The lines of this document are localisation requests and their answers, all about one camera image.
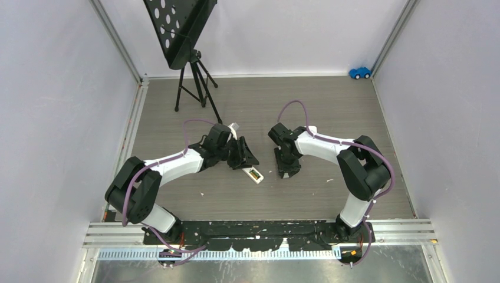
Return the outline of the gold green AAA battery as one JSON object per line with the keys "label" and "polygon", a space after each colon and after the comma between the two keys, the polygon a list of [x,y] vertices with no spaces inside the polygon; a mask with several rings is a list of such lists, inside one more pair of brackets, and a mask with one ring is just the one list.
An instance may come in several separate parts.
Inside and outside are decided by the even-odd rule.
{"label": "gold green AAA battery", "polygon": [[259,182],[261,179],[261,175],[254,169],[249,171],[249,175],[254,179],[254,181]]}

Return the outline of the long white remote control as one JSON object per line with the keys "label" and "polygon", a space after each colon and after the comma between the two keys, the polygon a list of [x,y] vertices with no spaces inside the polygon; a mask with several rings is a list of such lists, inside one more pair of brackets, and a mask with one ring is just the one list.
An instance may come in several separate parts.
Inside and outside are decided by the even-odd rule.
{"label": "long white remote control", "polygon": [[264,176],[254,166],[242,168],[242,171],[256,184],[260,184],[264,180]]}

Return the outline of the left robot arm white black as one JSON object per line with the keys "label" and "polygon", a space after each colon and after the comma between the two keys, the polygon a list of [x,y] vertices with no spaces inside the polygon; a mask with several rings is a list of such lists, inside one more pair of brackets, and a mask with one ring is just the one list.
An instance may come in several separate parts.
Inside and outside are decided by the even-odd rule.
{"label": "left robot arm white black", "polygon": [[256,169],[259,161],[251,153],[237,125],[213,124],[209,133],[181,152],[153,160],[128,158],[108,187],[104,199],[123,216],[125,223],[142,223],[158,231],[167,244],[180,239],[178,218],[156,204],[159,188],[185,175],[202,172],[219,162],[233,170],[243,170],[256,184],[263,175]]}

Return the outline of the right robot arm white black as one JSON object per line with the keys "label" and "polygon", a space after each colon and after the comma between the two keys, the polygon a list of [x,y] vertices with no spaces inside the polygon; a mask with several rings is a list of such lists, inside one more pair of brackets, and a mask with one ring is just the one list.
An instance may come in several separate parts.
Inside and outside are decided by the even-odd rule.
{"label": "right robot arm white black", "polygon": [[360,234],[373,202],[385,185],[393,187],[394,169],[368,136],[336,139],[318,134],[308,127],[295,130],[277,123],[268,133],[274,149],[280,178],[290,178],[300,169],[300,158],[313,156],[339,166],[349,195],[335,220],[337,236],[351,242]]}

